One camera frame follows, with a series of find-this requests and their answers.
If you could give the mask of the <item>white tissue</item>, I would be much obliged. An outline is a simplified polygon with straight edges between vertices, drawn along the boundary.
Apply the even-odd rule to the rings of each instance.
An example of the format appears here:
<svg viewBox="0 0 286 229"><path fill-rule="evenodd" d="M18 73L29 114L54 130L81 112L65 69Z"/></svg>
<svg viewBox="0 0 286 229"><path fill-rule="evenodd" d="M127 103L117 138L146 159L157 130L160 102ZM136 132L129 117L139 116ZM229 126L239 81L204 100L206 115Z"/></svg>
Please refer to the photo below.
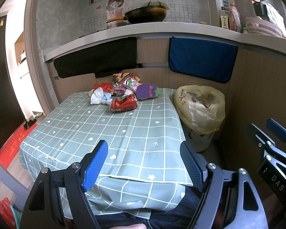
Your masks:
<svg viewBox="0 0 286 229"><path fill-rule="evenodd" d="M90 103L91 104L107 104L111 105L112 96L110 93L104 92L101 87L91 90L89 92Z"/></svg>

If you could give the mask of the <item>red crushed drink carton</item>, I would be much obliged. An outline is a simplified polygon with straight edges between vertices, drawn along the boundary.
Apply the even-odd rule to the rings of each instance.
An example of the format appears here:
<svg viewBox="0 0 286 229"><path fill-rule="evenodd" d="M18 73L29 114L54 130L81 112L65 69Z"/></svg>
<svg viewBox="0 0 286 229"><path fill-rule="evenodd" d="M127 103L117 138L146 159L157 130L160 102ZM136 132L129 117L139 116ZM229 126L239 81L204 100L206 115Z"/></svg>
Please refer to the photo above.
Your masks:
<svg viewBox="0 0 286 229"><path fill-rule="evenodd" d="M135 95L128 95L123 99L115 98L110 105L112 112L130 111L137 108L137 98Z"/></svg>

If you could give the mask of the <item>red plastic bag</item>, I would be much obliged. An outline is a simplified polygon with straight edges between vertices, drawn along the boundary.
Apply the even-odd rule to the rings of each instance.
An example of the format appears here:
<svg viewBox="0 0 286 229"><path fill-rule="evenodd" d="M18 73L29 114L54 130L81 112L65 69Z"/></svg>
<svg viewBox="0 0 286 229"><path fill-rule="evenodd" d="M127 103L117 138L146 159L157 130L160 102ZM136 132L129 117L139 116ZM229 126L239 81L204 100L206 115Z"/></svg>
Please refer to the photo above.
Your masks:
<svg viewBox="0 0 286 229"><path fill-rule="evenodd" d="M93 89L96 90L98 88L101 88L105 93L111 93L113 85L110 83L94 84Z"/></svg>

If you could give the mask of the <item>purple eggplant sponge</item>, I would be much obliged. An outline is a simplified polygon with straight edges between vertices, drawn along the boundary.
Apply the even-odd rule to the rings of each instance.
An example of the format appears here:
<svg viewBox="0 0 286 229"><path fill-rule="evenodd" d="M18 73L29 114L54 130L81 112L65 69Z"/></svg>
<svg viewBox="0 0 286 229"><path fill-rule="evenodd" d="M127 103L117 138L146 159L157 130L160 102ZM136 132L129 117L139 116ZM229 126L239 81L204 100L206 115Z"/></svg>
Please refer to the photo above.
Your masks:
<svg viewBox="0 0 286 229"><path fill-rule="evenodd" d="M136 89L136 96L139 100L154 99L161 94L161 90L152 84L141 84Z"/></svg>

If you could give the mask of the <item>orange patterned snack bag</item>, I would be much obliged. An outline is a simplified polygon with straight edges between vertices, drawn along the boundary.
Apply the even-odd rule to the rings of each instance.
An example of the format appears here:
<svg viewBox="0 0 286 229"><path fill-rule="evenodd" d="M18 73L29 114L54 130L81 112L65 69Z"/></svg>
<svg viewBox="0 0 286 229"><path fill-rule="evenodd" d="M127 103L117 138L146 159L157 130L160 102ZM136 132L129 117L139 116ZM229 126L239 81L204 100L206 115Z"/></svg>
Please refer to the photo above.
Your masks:
<svg viewBox="0 0 286 229"><path fill-rule="evenodd" d="M133 77L136 81L140 81L140 78L130 72L122 72L112 75L112 84L116 85L123 82L126 78Z"/></svg>

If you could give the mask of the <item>pink cartoon snack wrapper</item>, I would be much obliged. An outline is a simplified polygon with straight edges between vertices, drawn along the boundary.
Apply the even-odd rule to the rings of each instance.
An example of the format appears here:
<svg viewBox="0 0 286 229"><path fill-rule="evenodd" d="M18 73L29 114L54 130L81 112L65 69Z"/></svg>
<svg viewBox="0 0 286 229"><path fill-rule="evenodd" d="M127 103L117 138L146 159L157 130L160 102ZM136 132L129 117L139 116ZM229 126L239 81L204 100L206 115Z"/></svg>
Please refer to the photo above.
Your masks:
<svg viewBox="0 0 286 229"><path fill-rule="evenodd" d="M134 93L136 93L138 86L141 85L141 83L135 77L127 77L122 84L125 88Z"/></svg>

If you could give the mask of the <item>white trash bin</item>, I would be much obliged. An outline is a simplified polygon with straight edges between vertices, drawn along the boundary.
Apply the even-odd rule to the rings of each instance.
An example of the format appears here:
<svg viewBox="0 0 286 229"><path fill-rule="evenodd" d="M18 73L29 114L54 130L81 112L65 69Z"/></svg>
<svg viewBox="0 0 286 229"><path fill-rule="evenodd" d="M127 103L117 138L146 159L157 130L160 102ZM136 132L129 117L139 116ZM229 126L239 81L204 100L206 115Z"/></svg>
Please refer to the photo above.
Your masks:
<svg viewBox="0 0 286 229"><path fill-rule="evenodd" d="M196 152L203 152L209 147L214 137L214 133L198 134L183 122L181 122L181 126L185 135L185 139L189 141Z"/></svg>

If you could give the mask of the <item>beige trash bag liner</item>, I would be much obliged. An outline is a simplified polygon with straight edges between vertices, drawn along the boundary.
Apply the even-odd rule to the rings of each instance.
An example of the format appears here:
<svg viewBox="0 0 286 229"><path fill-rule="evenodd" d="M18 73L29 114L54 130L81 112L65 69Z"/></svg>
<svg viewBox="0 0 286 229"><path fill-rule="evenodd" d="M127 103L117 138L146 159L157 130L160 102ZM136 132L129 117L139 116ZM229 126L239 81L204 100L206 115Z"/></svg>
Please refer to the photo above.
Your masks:
<svg viewBox="0 0 286 229"><path fill-rule="evenodd" d="M183 123L198 134L218 131L225 119L225 96L210 86L179 87L174 105Z"/></svg>

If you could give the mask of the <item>red doormat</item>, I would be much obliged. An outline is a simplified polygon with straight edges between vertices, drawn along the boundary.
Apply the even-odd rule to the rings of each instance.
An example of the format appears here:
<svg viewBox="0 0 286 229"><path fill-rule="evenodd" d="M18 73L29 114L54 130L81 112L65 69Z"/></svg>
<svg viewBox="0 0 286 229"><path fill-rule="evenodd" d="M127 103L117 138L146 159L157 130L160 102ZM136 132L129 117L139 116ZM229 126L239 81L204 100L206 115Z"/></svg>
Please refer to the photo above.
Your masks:
<svg viewBox="0 0 286 229"><path fill-rule="evenodd" d="M24 127L17 129L17 131L11 136L10 139L0 150L0 164L7 169L15 156L19 152L21 142L31 133L37 124L35 123L29 129L24 130Z"/></svg>

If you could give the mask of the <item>blue towel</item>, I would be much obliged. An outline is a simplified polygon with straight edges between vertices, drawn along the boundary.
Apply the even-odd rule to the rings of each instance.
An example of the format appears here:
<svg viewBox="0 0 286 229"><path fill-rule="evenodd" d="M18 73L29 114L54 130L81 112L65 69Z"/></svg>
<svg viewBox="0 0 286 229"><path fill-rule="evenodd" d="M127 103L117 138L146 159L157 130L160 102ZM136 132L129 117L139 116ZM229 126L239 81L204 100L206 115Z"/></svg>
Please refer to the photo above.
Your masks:
<svg viewBox="0 0 286 229"><path fill-rule="evenodd" d="M204 39L169 39L168 65L175 73L218 83L231 79L238 47Z"/></svg>

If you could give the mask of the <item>black refrigerator door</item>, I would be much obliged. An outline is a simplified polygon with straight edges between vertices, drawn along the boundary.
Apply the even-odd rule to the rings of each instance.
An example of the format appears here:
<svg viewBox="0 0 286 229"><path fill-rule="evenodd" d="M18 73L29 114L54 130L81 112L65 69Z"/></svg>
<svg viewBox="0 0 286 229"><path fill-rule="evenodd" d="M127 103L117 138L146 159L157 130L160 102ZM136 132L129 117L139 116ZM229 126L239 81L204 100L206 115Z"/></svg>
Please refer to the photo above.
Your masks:
<svg viewBox="0 0 286 229"><path fill-rule="evenodd" d="M6 61L6 19L5 15L0 17L0 151L25 121L12 87Z"/></svg>

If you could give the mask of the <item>black towel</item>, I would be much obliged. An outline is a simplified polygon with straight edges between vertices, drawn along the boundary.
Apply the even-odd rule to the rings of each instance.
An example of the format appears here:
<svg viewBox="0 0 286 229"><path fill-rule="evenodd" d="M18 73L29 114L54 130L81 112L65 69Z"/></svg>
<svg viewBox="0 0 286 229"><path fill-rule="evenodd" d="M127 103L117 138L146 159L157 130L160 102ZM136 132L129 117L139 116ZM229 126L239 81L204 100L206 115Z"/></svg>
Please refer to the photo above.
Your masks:
<svg viewBox="0 0 286 229"><path fill-rule="evenodd" d="M60 78L93 73L107 77L137 67L137 38L127 37L88 47L54 60Z"/></svg>

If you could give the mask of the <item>orange capped clear bottle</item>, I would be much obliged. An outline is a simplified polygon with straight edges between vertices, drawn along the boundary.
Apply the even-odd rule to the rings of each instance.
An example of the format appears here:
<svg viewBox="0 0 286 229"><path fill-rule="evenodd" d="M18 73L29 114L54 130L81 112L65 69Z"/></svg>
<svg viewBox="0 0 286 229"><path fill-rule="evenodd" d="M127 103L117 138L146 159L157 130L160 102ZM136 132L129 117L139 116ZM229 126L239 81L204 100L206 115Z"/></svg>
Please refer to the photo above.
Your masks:
<svg viewBox="0 0 286 229"><path fill-rule="evenodd" d="M230 24L230 30L241 33L242 27L241 27L240 14L234 3L230 3L229 24Z"/></svg>

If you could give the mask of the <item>dark sauce bottle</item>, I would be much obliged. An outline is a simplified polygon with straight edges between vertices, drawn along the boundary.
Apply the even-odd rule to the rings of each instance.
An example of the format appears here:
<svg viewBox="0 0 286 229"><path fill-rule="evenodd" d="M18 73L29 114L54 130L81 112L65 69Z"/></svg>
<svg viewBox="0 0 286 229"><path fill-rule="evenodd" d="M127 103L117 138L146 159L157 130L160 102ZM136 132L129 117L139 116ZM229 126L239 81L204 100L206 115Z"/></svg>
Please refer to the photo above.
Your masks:
<svg viewBox="0 0 286 229"><path fill-rule="evenodd" d="M220 27L229 30L229 16L226 13L226 8L224 6L221 7L221 10L219 12L219 22Z"/></svg>

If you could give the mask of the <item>black utensil holder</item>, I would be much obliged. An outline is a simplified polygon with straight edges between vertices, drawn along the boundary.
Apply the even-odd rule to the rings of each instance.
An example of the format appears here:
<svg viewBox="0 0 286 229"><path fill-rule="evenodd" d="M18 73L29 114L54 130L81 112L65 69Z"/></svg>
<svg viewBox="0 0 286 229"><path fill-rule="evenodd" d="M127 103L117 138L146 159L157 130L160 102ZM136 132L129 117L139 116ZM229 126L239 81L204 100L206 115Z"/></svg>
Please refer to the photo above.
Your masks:
<svg viewBox="0 0 286 229"><path fill-rule="evenodd" d="M258 17L261 17L263 20L269 20L268 17L268 12L267 12L267 7L265 4L263 4L262 2L264 2L265 0L251 0L253 2L253 6L254 6L254 10L255 10L255 14Z"/></svg>

